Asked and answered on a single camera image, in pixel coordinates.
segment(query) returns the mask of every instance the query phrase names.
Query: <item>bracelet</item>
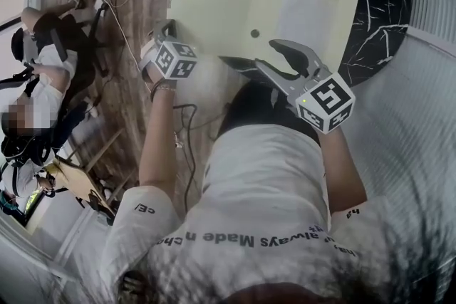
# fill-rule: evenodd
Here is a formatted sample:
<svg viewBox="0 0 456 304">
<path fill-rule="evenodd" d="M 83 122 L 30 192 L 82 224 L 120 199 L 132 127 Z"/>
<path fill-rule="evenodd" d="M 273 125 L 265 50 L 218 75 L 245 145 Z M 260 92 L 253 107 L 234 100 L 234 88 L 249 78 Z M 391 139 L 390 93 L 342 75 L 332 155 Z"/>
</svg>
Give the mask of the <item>bracelet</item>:
<svg viewBox="0 0 456 304">
<path fill-rule="evenodd" d="M 176 91 L 176 88 L 171 86 L 170 84 L 167 84 L 167 81 L 165 78 L 159 79 L 152 87 L 152 90 L 150 91 L 150 102 L 152 103 L 154 101 L 155 93 L 157 90 L 169 90 L 169 91 Z"/>
</svg>

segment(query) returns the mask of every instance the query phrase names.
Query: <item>white marker cube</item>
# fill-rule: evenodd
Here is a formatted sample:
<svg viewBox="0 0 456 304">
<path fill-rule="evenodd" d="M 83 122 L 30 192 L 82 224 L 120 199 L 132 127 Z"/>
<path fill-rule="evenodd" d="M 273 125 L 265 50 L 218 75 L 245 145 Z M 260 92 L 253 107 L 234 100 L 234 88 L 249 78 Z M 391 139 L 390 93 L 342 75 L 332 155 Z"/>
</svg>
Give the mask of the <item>white marker cube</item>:
<svg viewBox="0 0 456 304">
<path fill-rule="evenodd" d="M 355 95 L 338 73 L 296 99 L 299 117 L 327 134 L 348 119 Z"/>
<path fill-rule="evenodd" d="M 195 68 L 197 56 L 189 45 L 173 41 L 163 42 L 155 65 L 167 80 L 185 79 Z"/>
</svg>

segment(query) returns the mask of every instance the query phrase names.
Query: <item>black cable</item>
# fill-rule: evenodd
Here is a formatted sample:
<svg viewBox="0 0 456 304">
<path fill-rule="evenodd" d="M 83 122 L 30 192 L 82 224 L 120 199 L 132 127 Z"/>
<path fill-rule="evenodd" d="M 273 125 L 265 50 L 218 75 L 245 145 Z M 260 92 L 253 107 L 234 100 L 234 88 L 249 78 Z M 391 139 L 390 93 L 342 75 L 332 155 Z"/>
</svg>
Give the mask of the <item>black cable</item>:
<svg viewBox="0 0 456 304">
<path fill-rule="evenodd" d="M 187 203 L 187 198 L 188 198 L 188 193 L 190 191 L 190 187 L 192 186 L 192 181 L 194 181 L 194 176 L 195 172 L 197 169 L 197 163 L 195 161 L 195 156 L 193 155 L 193 149 L 192 149 L 192 142 L 190 140 L 190 131 L 192 130 L 192 121 L 193 117 L 195 116 L 198 107 L 195 104 L 182 104 L 182 105 L 176 105 L 174 109 L 181 109 L 183 110 L 184 108 L 193 108 L 192 114 L 190 115 L 190 119 L 188 121 L 188 126 L 187 126 L 187 141 L 188 141 L 188 150 L 190 152 L 190 157 L 192 158 L 192 163 L 193 167 L 190 167 L 190 163 L 187 160 L 187 165 L 189 169 L 191 170 L 190 178 L 188 180 L 187 186 L 185 188 L 185 193 L 184 193 L 184 205 L 185 205 L 185 213 L 188 213 L 188 203 Z"/>
</svg>

